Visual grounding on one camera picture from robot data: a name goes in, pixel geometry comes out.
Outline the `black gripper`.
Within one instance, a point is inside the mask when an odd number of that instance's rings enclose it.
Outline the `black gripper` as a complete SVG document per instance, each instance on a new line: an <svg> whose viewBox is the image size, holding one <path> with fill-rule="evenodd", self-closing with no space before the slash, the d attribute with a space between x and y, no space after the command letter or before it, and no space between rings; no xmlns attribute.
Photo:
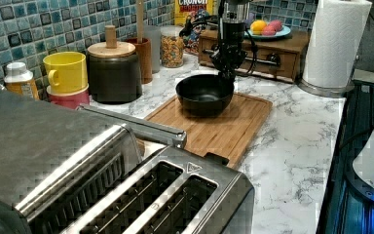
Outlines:
<svg viewBox="0 0 374 234"><path fill-rule="evenodd" d="M244 62L247 52L238 45L213 44L211 48L212 53L209 58L214 67L219 71L220 78L234 83L236 78L234 72Z"/></svg>

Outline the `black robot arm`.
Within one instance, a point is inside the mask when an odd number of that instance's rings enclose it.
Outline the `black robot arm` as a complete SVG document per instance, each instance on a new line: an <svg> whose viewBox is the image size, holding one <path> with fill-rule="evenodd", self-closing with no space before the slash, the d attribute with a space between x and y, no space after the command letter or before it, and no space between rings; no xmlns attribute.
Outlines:
<svg viewBox="0 0 374 234"><path fill-rule="evenodd" d="M243 50L249 0L220 0L217 16L217 44L209 56L219 76L234 82L236 70L244 62Z"/></svg>

